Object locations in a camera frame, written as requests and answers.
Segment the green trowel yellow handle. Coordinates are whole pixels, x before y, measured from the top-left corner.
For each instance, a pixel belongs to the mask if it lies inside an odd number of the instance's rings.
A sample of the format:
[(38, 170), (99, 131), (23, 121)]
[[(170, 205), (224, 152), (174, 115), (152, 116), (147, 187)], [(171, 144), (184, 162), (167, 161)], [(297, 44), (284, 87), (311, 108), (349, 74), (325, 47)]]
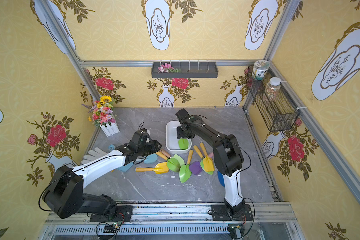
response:
[(181, 138), (178, 141), (178, 145), (180, 150), (186, 150), (189, 147), (189, 140)]

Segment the purple shovel pink handle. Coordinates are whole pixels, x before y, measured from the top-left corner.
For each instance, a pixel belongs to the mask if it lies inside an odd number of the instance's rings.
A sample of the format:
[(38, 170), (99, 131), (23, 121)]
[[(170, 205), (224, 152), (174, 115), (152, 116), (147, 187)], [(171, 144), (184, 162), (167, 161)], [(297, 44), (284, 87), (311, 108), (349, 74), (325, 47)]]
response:
[[(203, 160), (203, 154), (200, 153), (198, 155)], [(192, 164), (190, 164), (190, 170), (191, 170), (193, 175), (198, 175), (202, 171), (206, 172), (205, 169), (204, 169), (204, 165), (202, 165), (202, 161), (196, 161), (196, 162), (193, 162)], [(209, 175), (214, 174), (213, 171), (206, 172), (206, 173), (209, 174)]]

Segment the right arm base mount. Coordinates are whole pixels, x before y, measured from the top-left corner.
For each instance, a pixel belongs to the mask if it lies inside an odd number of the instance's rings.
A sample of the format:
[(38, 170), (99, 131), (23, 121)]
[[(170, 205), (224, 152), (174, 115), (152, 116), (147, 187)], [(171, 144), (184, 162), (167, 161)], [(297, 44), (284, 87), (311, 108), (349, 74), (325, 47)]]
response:
[(208, 214), (213, 221), (252, 221), (254, 219), (251, 206), (241, 200), (238, 205), (232, 207), (227, 201), (222, 205), (212, 205)]

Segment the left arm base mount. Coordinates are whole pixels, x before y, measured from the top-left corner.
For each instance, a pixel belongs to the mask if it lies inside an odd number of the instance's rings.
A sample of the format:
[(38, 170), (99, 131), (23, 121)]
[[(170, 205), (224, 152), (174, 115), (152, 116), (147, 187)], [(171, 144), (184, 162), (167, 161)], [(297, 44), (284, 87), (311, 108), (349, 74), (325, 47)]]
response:
[(90, 222), (129, 222), (133, 213), (133, 206), (131, 205), (117, 205), (117, 203), (109, 196), (102, 195), (105, 197), (111, 205), (106, 209), (102, 215), (91, 214)]

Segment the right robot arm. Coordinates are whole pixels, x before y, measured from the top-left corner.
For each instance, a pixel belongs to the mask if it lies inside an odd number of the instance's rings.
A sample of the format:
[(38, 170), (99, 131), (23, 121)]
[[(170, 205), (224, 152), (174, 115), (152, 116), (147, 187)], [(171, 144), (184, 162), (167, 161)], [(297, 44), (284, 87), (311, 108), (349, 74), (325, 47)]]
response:
[(207, 125), (201, 116), (190, 115), (185, 109), (176, 112), (181, 124), (177, 130), (178, 138), (193, 139), (199, 136), (212, 147), (214, 165), (223, 175), (225, 183), (225, 204), (236, 208), (245, 204), (240, 185), (240, 172), (244, 157), (237, 138), (222, 134)]

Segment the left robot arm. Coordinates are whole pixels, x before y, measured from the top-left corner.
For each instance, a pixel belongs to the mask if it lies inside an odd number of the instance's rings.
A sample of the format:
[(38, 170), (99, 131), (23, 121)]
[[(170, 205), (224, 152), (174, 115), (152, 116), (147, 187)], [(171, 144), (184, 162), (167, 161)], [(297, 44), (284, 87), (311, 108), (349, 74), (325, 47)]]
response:
[(137, 160), (144, 161), (147, 156), (160, 151), (162, 145), (153, 140), (147, 129), (136, 131), (129, 143), (115, 147), (114, 150), (89, 163), (69, 168), (58, 168), (39, 200), (61, 219), (76, 213), (88, 213), (114, 219), (118, 215), (117, 204), (109, 196), (85, 194), (84, 189), (93, 181)]

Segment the blue small trowel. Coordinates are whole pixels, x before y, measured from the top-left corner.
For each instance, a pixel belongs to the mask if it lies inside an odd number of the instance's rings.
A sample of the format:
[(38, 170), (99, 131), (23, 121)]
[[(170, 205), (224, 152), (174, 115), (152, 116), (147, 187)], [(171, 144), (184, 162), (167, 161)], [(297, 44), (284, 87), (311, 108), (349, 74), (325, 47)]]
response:
[(219, 180), (219, 183), (220, 183), (223, 187), (225, 187), (224, 177), (223, 177), (223, 175), (222, 175), (220, 172), (218, 172), (218, 180)]

